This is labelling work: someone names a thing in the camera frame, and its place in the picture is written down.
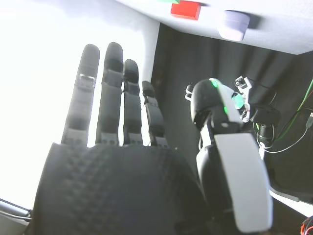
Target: cable connector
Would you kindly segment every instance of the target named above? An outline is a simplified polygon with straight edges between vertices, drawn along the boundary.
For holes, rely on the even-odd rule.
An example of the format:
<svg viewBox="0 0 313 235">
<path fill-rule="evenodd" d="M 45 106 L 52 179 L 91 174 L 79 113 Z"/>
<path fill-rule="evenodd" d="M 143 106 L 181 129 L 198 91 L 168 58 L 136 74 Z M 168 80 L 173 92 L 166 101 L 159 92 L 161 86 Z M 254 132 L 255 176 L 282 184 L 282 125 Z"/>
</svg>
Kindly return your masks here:
<svg viewBox="0 0 313 235">
<path fill-rule="evenodd" d="M 310 129 L 312 124 L 313 124 L 313 113 L 311 113 L 309 118 L 308 118 L 308 121 L 307 121 L 307 124 L 306 124 L 306 128 Z"/>
</svg>

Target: robotic hand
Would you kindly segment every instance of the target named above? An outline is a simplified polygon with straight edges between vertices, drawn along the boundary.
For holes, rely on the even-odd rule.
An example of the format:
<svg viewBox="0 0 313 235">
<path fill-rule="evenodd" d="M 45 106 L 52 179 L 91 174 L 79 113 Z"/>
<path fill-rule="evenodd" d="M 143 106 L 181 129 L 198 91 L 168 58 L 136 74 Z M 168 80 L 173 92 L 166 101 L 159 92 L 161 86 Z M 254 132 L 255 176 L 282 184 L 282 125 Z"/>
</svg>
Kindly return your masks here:
<svg viewBox="0 0 313 235">
<path fill-rule="evenodd" d="M 105 57 L 96 145 L 87 148 L 98 64 L 99 49 L 87 45 L 62 142 L 50 149 L 25 235 L 234 235 L 271 227 L 265 166 L 252 136 L 240 133 L 239 113 L 220 81 L 203 80 L 192 90 L 191 117 L 203 139 L 199 182 L 168 147 L 147 82 L 151 146 L 143 146 L 138 68 L 123 63 L 116 43 Z"/>
</svg>

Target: green cable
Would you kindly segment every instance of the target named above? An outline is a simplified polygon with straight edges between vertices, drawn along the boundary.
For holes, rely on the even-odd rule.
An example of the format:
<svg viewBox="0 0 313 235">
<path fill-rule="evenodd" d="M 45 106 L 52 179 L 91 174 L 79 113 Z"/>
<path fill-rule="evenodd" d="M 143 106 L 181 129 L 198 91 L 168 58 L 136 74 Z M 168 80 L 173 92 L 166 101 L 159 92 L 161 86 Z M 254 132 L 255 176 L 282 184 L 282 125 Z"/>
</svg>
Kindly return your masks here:
<svg viewBox="0 0 313 235">
<path fill-rule="evenodd" d="M 307 90 L 307 92 L 306 92 L 306 94 L 305 94 L 305 96 L 304 96 L 304 98 L 303 98 L 303 101 L 302 101 L 302 103 L 300 104 L 300 106 L 299 106 L 299 108 L 298 108 L 297 111 L 299 111 L 299 110 L 301 109 L 302 105 L 303 105 L 304 102 L 307 100 L 308 95 L 309 95 L 309 93 L 310 93 L 310 90 L 311 90 L 312 86 L 313 86 L 313 78 L 312 78 L 312 81 L 311 81 L 311 83 L 310 83 L 310 85 L 309 85 L 309 88 L 308 88 L 308 90 Z M 285 134 L 287 134 L 287 132 L 290 130 L 291 126 L 293 125 L 293 123 L 294 123 L 294 121 L 296 120 L 296 118 L 298 117 L 298 115 L 299 115 L 299 113 L 297 113 L 297 114 L 294 116 L 294 118 L 292 119 L 292 121 L 291 121 L 290 125 L 288 126 L 288 128 L 286 129 L 286 131 L 285 131 L 280 137 L 278 137 L 277 140 L 280 140 L 282 137 L 285 136 Z"/>
</svg>

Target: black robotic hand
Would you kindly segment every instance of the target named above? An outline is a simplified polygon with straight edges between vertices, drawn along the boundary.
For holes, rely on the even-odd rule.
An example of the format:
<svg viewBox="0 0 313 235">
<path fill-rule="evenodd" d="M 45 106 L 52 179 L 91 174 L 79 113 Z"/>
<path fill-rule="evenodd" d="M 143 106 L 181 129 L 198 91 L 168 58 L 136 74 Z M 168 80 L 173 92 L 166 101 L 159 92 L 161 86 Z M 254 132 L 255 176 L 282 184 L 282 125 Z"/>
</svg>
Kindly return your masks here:
<svg viewBox="0 0 313 235">
<path fill-rule="evenodd" d="M 148 82 L 143 108 L 151 146 L 142 145 L 138 68 L 132 60 L 123 63 L 117 43 L 106 53 L 96 145 L 87 148 L 98 64 L 99 49 L 87 45 L 62 143 L 51 147 L 25 234 L 209 234 L 199 184 L 184 157 L 168 148 Z"/>
</svg>

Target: white wall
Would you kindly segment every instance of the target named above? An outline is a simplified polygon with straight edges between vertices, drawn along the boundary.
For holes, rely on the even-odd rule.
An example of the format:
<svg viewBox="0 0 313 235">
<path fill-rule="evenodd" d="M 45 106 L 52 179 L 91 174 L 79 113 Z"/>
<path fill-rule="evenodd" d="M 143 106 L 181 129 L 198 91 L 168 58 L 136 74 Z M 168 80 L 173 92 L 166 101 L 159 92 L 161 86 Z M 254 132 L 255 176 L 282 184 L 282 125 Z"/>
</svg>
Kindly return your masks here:
<svg viewBox="0 0 313 235">
<path fill-rule="evenodd" d="M 150 80 L 159 22 L 114 0 L 0 0 L 0 198 L 31 208 L 52 142 L 60 142 L 86 44 L 100 48 L 90 145 L 107 45 Z"/>
</svg>

